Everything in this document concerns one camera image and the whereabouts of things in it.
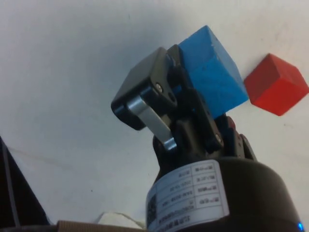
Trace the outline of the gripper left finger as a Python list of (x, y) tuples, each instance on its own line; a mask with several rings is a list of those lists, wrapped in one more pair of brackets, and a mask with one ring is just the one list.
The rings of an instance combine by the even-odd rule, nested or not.
[(194, 88), (178, 45), (160, 47), (135, 65), (111, 103), (131, 128), (148, 128), (165, 151), (213, 153), (224, 142), (203, 96)]

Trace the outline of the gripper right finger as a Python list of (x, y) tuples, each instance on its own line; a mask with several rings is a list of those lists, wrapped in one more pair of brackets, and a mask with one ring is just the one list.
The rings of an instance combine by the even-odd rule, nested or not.
[(236, 125), (230, 116), (221, 115), (221, 135), (225, 157), (257, 160), (248, 139), (236, 131)]

